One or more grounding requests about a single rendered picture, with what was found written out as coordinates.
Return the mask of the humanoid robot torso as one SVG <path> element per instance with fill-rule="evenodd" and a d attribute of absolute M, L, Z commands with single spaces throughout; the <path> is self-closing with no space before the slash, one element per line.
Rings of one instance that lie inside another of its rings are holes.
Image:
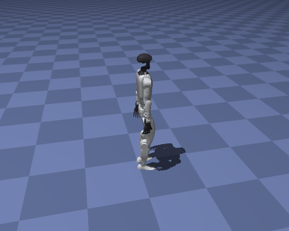
<path fill-rule="evenodd" d="M 140 71 L 140 70 L 139 70 Z M 138 72 L 136 73 L 136 86 L 137 86 L 137 96 L 138 96 L 138 99 L 139 99 L 139 102 L 140 102 L 140 105 L 138 106 L 138 113 L 139 113 L 139 116 L 141 118 L 143 118 L 143 114 L 144 114 L 144 102 L 143 102 L 143 93 L 144 93 L 144 88 L 143 88 L 143 78 L 147 77 L 151 80 L 152 82 L 152 78 L 149 74 L 148 71 L 148 74 L 146 74 L 146 72 L 144 73 L 144 75 L 139 75 Z M 153 82 L 152 82 L 152 86 L 153 86 Z M 152 86 L 151 86 L 151 90 L 150 90 L 150 96 L 149 96 L 149 99 L 151 100 L 151 95 L 152 95 Z"/>

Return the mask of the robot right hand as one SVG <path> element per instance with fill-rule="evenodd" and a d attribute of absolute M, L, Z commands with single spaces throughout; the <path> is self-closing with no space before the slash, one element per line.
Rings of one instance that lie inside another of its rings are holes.
<path fill-rule="evenodd" d="M 144 131 L 143 131 L 142 134 L 150 133 L 150 130 L 152 130 L 152 127 L 151 127 L 150 123 L 146 123 L 146 119 L 145 119 L 144 120 L 144 124 L 145 124 L 145 126 L 144 126 Z"/>

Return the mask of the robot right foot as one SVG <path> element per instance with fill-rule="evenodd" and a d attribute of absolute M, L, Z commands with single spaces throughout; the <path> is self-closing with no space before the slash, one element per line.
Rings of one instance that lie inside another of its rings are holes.
<path fill-rule="evenodd" d="M 145 167 L 144 166 L 142 166 L 142 164 L 139 164 L 138 166 L 137 166 L 137 168 L 138 169 L 145 169 L 145 170 L 154 170 L 155 169 L 155 167 L 153 167 L 153 166 L 150 166 L 150 165 L 145 165 Z"/>

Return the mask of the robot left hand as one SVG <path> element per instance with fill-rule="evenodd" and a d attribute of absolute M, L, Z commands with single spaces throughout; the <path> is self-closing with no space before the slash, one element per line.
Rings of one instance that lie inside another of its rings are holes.
<path fill-rule="evenodd" d="M 136 101 L 136 103 L 137 103 L 137 101 Z M 137 114 L 137 118 L 138 118 L 138 105 L 136 105 L 136 103 L 135 103 L 135 109 L 134 109 L 134 113 L 133 113 L 133 116 L 134 116 L 134 114 L 135 114 L 135 117 L 136 117 L 136 114 Z M 136 111 L 136 112 L 135 112 Z"/>

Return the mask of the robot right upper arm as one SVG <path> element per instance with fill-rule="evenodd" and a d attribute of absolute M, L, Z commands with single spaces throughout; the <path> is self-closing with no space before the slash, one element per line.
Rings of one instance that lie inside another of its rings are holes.
<path fill-rule="evenodd" d="M 147 77 L 143 78 L 143 88 L 144 88 L 143 102 L 144 102 L 144 105 L 145 105 L 146 101 L 151 101 L 149 99 L 151 86 L 152 86 L 151 80 Z"/>

